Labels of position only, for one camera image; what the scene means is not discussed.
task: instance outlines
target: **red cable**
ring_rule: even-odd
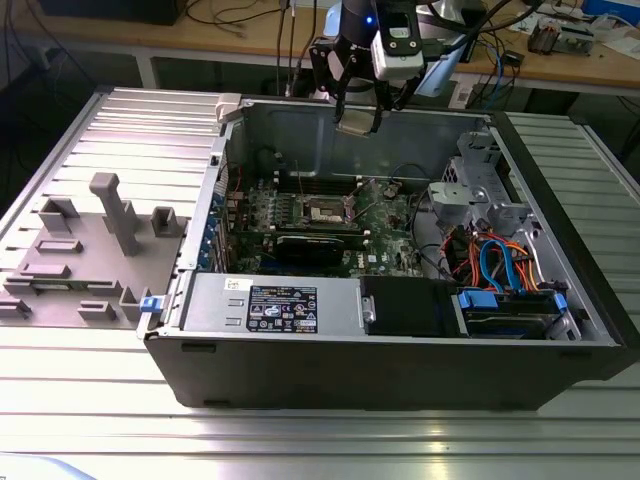
[[[236,184],[236,189],[233,191],[234,195],[236,193],[238,193],[238,190],[240,189],[240,183],[241,182],[242,182],[242,167],[238,167],[238,183]]]

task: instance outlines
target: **white label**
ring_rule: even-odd
[[[409,38],[409,29],[406,27],[390,28],[389,35],[393,38]]]
[[[253,285],[250,278],[227,278],[224,281],[225,290],[235,290],[236,292],[248,292]]]

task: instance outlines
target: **sticker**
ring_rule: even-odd
[[[253,285],[250,278],[227,278],[224,281],[225,290],[235,290],[236,292],[248,292]]]
[[[315,287],[253,285],[249,289],[247,330],[318,333],[318,293]]]

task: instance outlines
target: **black plastic cover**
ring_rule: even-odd
[[[413,277],[363,276],[364,297],[372,297],[375,321],[367,335],[457,337],[460,334],[450,284]]]

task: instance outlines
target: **blue latch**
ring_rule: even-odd
[[[494,292],[484,290],[464,290],[458,294],[460,308],[498,308],[498,301]]]
[[[564,295],[562,295],[561,293],[556,293],[553,296],[553,299],[556,301],[556,305],[558,306],[558,309],[561,312],[567,311],[567,309],[569,308],[569,305],[567,305],[567,299],[564,298]]]
[[[164,308],[164,295],[153,295],[140,300],[140,311],[142,313],[162,313]]]

